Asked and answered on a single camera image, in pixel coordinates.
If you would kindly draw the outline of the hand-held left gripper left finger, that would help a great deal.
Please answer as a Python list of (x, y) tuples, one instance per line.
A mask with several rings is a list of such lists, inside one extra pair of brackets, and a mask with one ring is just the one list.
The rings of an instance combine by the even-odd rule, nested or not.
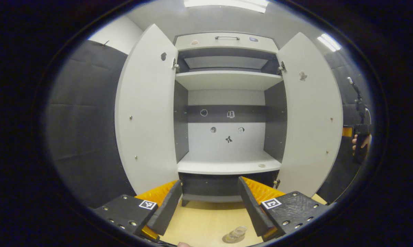
[(93, 211), (128, 234), (146, 240), (160, 240), (181, 197), (182, 182), (175, 180), (140, 195), (120, 195)]

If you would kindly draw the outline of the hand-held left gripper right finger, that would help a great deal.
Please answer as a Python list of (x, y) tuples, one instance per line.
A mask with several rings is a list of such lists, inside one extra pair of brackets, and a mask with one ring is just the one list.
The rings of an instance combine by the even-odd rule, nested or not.
[(265, 242), (299, 230), (333, 207), (301, 192), (283, 193), (243, 176), (237, 185), (254, 230)]

